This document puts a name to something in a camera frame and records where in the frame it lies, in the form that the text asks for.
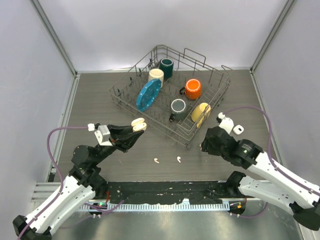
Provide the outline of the beige earbud charging case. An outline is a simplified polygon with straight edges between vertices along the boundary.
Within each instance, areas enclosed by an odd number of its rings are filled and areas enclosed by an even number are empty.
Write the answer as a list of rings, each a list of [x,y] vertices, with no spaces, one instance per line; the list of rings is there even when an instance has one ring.
[[[147,129],[147,123],[143,117],[139,117],[131,122],[131,127],[133,132],[145,131]]]

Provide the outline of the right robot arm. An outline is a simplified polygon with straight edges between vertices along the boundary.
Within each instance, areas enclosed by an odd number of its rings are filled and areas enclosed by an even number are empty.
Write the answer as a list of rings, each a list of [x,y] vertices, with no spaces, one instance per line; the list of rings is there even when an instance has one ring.
[[[248,139],[235,140],[219,126],[208,128],[201,150],[220,156],[236,167],[268,180],[260,183],[252,177],[234,171],[226,181],[226,193],[259,198],[277,206],[302,226],[320,229],[320,187],[296,175],[274,159],[260,146]]]

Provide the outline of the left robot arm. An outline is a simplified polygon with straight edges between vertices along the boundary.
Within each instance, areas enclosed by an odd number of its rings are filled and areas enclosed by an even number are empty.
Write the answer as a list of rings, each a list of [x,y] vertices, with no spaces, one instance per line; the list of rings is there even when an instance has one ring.
[[[97,145],[77,146],[71,159],[73,168],[60,179],[60,186],[31,213],[13,220],[19,240],[50,240],[82,205],[93,198],[102,199],[108,185],[98,164],[116,150],[126,153],[132,148],[147,129],[147,123],[140,117],[130,125],[89,123],[85,129],[94,133]]]

